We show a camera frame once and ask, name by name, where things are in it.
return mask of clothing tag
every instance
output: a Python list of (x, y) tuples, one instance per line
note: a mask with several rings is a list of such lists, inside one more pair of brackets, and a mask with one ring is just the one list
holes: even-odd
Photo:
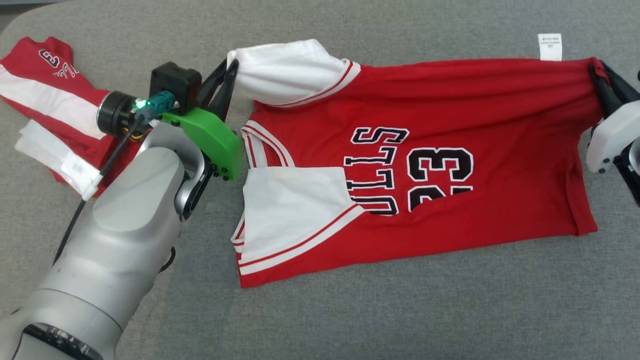
[(80, 193), (89, 189), (93, 180), (100, 174), (100, 170), (73, 152), (68, 153), (62, 161), (61, 170), (73, 179)]
[(562, 61), (562, 36), (560, 34), (538, 34), (540, 60)]

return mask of gray fabric surface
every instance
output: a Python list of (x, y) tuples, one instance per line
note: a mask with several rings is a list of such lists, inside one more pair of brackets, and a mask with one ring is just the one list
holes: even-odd
[[(535, 58), (536, 35), (559, 32), (565, 59), (597, 56), (637, 84), (640, 2), (518, 3), (74, 1), (13, 21), (0, 56), (21, 37), (55, 36), (96, 87), (144, 96), (150, 70), (165, 61), (208, 74), (247, 45), (317, 38), (366, 64)], [(237, 129), (249, 113), (236, 100), (228, 123)], [(0, 118), (5, 316), (48, 270), (78, 198), (13, 150), (26, 119), (4, 103)], [(640, 209), (614, 172), (586, 174), (596, 234), (350, 266), (250, 290), (239, 289), (228, 242), (242, 183), (210, 183), (174, 265), (126, 329), (120, 359), (640, 357)]]

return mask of white sleeve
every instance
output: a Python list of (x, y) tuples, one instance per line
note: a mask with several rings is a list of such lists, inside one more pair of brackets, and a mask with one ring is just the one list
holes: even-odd
[(234, 93), (269, 105), (312, 97), (335, 84), (348, 66), (316, 39), (231, 50), (227, 65), (233, 59), (240, 62)]

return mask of white fabric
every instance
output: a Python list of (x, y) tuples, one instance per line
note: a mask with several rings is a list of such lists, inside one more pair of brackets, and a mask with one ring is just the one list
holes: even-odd
[(30, 120), (20, 134), (16, 150), (58, 173), (83, 198), (90, 198), (95, 193), (93, 183), (99, 182), (100, 170), (74, 153), (62, 140), (34, 120)]
[[(340, 167), (249, 169), (244, 185), (244, 249), (239, 264), (287, 251), (354, 205)], [(316, 238), (337, 232), (348, 224), (343, 220), (336, 222), (338, 225), (329, 233), (324, 231), (325, 236)]]
[(296, 102), (338, 82), (348, 60), (331, 56), (316, 40), (232, 50), (227, 64), (240, 62), (235, 94), (270, 105)]
[(98, 107), (70, 92), (35, 80), (19, 78), (0, 65), (0, 95), (20, 105), (70, 125), (92, 138), (101, 139), (95, 117)]

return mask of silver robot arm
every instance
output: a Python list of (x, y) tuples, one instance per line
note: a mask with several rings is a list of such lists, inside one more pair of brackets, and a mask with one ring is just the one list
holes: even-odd
[(0, 360), (114, 359), (205, 177), (200, 149), (179, 127), (158, 124), (26, 304), (0, 322)]

